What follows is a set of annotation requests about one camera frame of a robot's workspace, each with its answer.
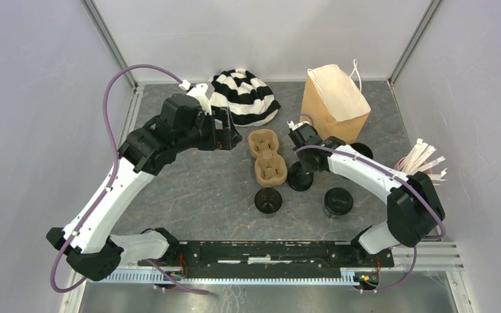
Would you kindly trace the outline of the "brown cardboard cup carrier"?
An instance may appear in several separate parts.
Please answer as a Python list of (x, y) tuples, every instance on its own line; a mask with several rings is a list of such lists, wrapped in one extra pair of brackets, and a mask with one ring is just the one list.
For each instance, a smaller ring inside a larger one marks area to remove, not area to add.
[(268, 128), (254, 130), (247, 139), (250, 153), (255, 158), (254, 172), (258, 184), (264, 187), (283, 184), (288, 169), (279, 154), (280, 143), (276, 133)]

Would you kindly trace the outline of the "brown paper bag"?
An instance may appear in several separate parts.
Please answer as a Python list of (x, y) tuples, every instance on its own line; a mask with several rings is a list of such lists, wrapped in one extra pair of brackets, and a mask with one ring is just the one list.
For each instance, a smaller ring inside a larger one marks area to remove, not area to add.
[(336, 64), (307, 70), (301, 113), (311, 116), (322, 138), (334, 136), (346, 143), (357, 142), (370, 112), (357, 59), (349, 74)]

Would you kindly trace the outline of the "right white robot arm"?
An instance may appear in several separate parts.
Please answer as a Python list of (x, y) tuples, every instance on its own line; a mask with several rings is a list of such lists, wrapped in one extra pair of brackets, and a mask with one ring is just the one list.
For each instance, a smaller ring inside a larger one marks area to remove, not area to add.
[(322, 139), (309, 122), (288, 122), (289, 137), (307, 173), (328, 171), (343, 176), (381, 199), (387, 219), (359, 234), (352, 261), (367, 266), (377, 253), (397, 245), (415, 247), (424, 239), (446, 236), (446, 217), (432, 179), (424, 172), (407, 174), (363, 156), (343, 140)]

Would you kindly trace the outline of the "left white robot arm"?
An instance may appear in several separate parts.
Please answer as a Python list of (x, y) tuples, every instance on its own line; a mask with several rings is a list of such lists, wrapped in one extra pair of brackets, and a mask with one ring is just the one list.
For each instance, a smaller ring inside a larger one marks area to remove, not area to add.
[(135, 196), (179, 153), (229, 151), (241, 140), (229, 108), (207, 111), (203, 100), (190, 95), (167, 98), (158, 115), (127, 136), (92, 200), (70, 224), (52, 228), (47, 240), (77, 273), (93, 281), (144, 259), (174, 264), (179, 249), (167, 231), (113, 235), (112, 228)]

